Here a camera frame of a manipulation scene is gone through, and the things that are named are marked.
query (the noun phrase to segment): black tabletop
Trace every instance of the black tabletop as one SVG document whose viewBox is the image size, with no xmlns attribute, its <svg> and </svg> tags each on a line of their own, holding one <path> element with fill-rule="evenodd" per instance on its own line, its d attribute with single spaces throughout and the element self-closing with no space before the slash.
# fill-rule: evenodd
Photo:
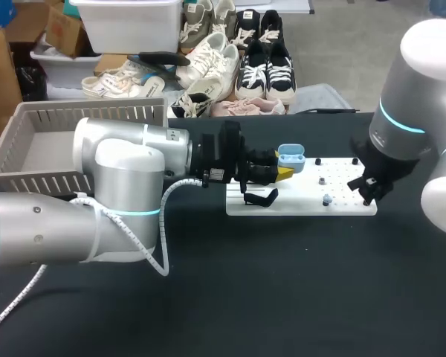
<svg viewBox="0 0 446 357">
<path fill-rule="evenodd" d="M 350 156 L 371 115 L 242 118 L 248 145 Z M 193 140 L 220 120 L 179 120 Z M 446 234 L 420 207 L 430 155 L 374 217 L 231 217 L 224 187 L 169 199 L 170 274 L 51 266 L 0 326 L 0 356 L 446 356 Z M 0 271 L 0 312 L 36 267 Z"/>
</svg>

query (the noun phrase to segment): white shoelace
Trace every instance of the white shoelace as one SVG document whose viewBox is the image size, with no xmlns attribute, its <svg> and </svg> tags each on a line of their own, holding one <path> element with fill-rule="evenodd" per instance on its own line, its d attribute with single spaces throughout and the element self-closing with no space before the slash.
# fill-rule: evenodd
<svg viewBox="0 0 446 357">
<path fill-rule="evenodd" d="M 289 58 L 286 57 L 285 60 L 288 62 L 288 65 L 277 66 L 271 62 L 268 63 L 269 80 L 271 82 L 291 82 L 293 68 Z"/>
<path fill-rule="evenodd" d="M 212 24 L 212 32 L 226 33 L 226 24 Z"/>
<path fill-rule="evenodd" d="M 110 90 L 118 90 L 124 93 L 127 93 L 131 90 L 131 87 L 134 84 L 139 85 L 140 80 L 134 77 L 116 77 L 116 76 L 107 76 L 102 79 L 103 85 Z"/>
<path fill-rule="evenodd" d="M 212 61 L 213 63 L 210 66 L 210 69 L 208 70 L 207 74 L 205 74 L 205 77 L 221 78 L 223 76 L 223 73 L 226 72 L 226 68 L 229 65 L 230 59 L 223 56 L 219 52 L 214 51 Z"/>
<path fill-rule="evenodd" d="M 137 63 L 134 63 L 128 59 L 123 65 L 121 65 L 120 68 L 106 69 L 98 77 L 102 77 L 104 74 L 110 74 L 115 77 L 135 77 L 140 79 L 143 72 L 144 68 L 142 65 L 138 65 Z"/>
<path fill-rule="evenodd" d="M 242 83 L 247 83 L 248 88 L 252 87 L 257 80 L 262 81 L 263 88 L 266 88 L 266 64 L 258 65 L 257 67 L 245 66 Z"/>
<path fill-rule="evenodd" d="M 188 35 L 190 32 L 197 32 L 198 29 L 201 27 L 201 22 L 197 22 L 193 25 L 188 25 L 188 22 L 185 22 L 184 29 L 180 31 L 180 42 L 185 42 L 188 40 Z"/>
<path fill-rule="evenodd" d="M 192 59 L 191 66 L 194 67 L 201 75 L 205 75 L 209 68 L 213 65 L 214 53 L 208 42 L 199 48 L 198 52 L 195 54 L 195 58 Z"/>
<path fill-rule="evenodd" d="M 242 28 L 239 28 L 238 34 L 236 35 L 235 39 L 231 40 L 231 43 L 233 43 L 236 46 L 244 46 L 247 47 L 248 45 L 245 43 L 245 40 L 248 37 L 252 37 L 256 31 L 255 30 L 243 30 Z"/>
<path fill-rule="evenodd" d="M 192 102 L 192 98 L 188 95 L 188 93 L 184 93 L 179 100 L 177 100 L 176 106 L 181 106 L 185 111 L 185 118 L 197 118 L 198 111 L 204 107 L 208 106 L 212 102 L 211 99 L 208 99 L 204 102 L 194 103 Z"/>
<path fill-rule="evenodd" d="M 259 41 L 264 43 L 271 43 L 270 39 L 279 39 L 279 30 L 266 30 L 264 34 L 259 38 Z"/>
</svg>

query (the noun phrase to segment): black and white sneaker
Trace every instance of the black and white sneaker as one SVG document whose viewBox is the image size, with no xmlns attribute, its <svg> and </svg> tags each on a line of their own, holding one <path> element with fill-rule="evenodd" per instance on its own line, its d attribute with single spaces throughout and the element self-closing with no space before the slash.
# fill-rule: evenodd
<svg viewBox="0 0 446 357">
<path fill-rule="evenodd" d="M 275 10 L 266 11 L 261 20 L 261 36 L 259 37 L 262 45 L 266 50 L 270 50 L 271 46 L 278 41 L 284 42 L 282 33 L 282 19 Z"/>
<path fill-rule="evenodd" d="M 297 85 L 292 58 L 284 43 L 275 42 L 271 47 L 266 75 L 268 80 L 266 99 L 280 99 L 284 105 L 293 103 Z"/>
<path fill-rule="evenodd" d="M 194 82 L 180 98 L 167 109 L 168 118 L 198 118 L 210 110 L 223 92 L 218 77 L 203 78 Z"/>
<path fill-rule="evenodd" d="M 236 45 L 242 56 L 251 41 L 259 37 L 259 13 L 252 9 L 236 13 L 235 38 L 231 43 Z"/>
<path fill-rule="evenodd" d="M 261 42 L 252 41 L 239 65 L 235 83 L 235 95 L 238 99 L 265 97 L 266 58 Z"/>
</svg>

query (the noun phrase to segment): pink sneaker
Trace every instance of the pink sneaker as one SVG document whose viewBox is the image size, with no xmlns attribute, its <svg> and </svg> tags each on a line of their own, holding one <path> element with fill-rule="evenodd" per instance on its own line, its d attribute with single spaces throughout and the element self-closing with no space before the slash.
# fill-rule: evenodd
<svg viewBox="0 0 446 357">
<path fill-rule="evenodd" d="M 243 99 L 236 102 L 220 102 L 211 107 L 212 117 L 241 117 L 245 115 L 282 115 L 285 107 L 280 99 Z"/>
</svg>

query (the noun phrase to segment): white pegboard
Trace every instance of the white pegboard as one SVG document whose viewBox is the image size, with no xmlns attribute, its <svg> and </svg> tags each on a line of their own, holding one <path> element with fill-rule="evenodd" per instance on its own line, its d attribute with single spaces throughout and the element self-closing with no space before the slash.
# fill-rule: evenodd
<svg viewBox="0 0 446 357">
<path fill-rule="evenodd" d="M 347 182 L 362 176 L 363 165 L 352 164 L 353 158 L 321 158 L 321 165 L 315 158 L 307 158 L 304 170 L 288 180 L 260 186 L 248 185 L 248 193 L 267 197 L 277 188 L 279 195 L 269 208 L 245 205 L 239 192 L 239 183 L 232 181 L 226 186 L 226 213 L 230 216 L 374 216 L 377 205 L 363 204 L 358 191 L 351 191 Z M 319 184 L 324 177 L 326 184 Z M 322 205 L 322 198 L 329 194 L 333 201 Z"/>
</svg>

